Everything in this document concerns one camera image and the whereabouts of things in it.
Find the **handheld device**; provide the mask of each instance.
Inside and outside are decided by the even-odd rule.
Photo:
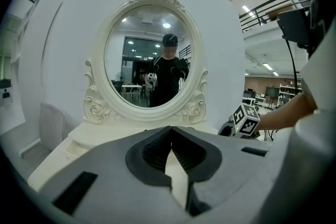
[[[148,81],[146,82],[146,88],[153,91],[157,86],[157,75],[155,73],[148,74]]]

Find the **oval mirror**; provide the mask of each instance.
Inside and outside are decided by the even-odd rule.
[[[111,86],[135,106],[166,104],[187,83],[193,58],[190,40],[186,24],[163,6],[129,11],[112,27],[104,50]]]

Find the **white mirror frame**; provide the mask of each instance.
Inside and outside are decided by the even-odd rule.
[[[168,8],[186,24],[191,35],[194,57],[183,90],[170,102],[156,108],[141,108],[123,100],[109,83],[104,66],[104,50],[112,27],[132,9],[144,5],[158,5]],[[117,124],[132,122],[162,122],[166,125],[190,125],[205,121],[206,104],[203,85],[207,71],[204,69],[204,49],[200,31],[178,0],[130,0],[119,6],[105,20],[94,42],[92,57],[86,61],[90,72],[90,84],[84,101],[84,119],[96,124]]]

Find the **white chair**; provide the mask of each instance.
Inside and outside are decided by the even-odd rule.
[[[19,155],[30,163],[41,163],[64,139],[65,114],[47,103],[41,103],[39,136]]]

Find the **white curved wall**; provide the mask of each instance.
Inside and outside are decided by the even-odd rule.
[[[88,86],[84,74],[93,41],[103,21],[127,0],[64,0],[46,42],[42,63],[44,101],[82,122]],[[239,20],[228,0],[179,0],[196,21],[209,70],[206,91],[210,122],[219,127],[241,101],[245,59]]]

